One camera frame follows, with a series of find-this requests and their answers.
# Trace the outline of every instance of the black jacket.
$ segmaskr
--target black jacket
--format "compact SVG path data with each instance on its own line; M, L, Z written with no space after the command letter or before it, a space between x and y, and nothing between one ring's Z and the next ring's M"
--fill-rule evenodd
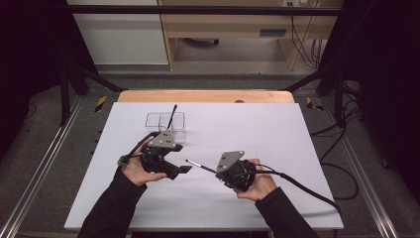
M109 187L85 218L77 237L125 238L136 204L146 189L145 184L138 187L124 174L116 172ZM263 200L258 200L256 207L274 237L318 237L280 187Z

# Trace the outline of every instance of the white wall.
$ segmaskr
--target white wall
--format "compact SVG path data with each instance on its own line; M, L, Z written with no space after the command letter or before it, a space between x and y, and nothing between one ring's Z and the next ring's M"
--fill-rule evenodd
M69 5L157 5L157 0L67 0ZM168 64L159 15L74 14L95 64Z

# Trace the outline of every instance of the person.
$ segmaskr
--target person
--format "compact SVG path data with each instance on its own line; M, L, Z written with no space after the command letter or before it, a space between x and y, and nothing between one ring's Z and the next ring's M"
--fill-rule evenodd
M149 141L146 140L137 153ZM251 159L258 171L259 159ZM83 221L78 238L125 238L136 210L136 204L146 191L147 182L166 178L164 173L146 172L139 157L132 157L127 166L117 169L109 187L101 194ZM306 223L269 174L257 174L247 191L234 189L237 198L255 202L266 224L278 238L312 238L317 233Z

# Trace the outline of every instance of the horizontal black bar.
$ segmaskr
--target horizontal black bar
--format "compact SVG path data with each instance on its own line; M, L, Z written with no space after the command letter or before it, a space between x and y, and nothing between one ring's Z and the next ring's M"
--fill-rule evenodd
M301 7L222 7L222 6L114 6L68 5L44 6L50 12L74 14L185 14L185 15L271 15L271 16L341 16L360 13L341 8Z

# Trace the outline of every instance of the white table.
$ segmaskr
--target white table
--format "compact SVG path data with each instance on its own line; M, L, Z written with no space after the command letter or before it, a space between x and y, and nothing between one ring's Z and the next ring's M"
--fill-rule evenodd
M92 206L108 187L120 156L148 134L150 112L170 112L174 103L113 105L91 164L66 223L79 230ZM243 159L285 173L332 199L299 105L296 103L177 103L185 113L186 143L166 160L189 166L185 159L216 169L223 152L245 151ZM334 207L274 176L314 229L341 229ZM130 225L137 231L249 231L269 228L253 202L237 199L214 174L193 167L175 180L148 183Z

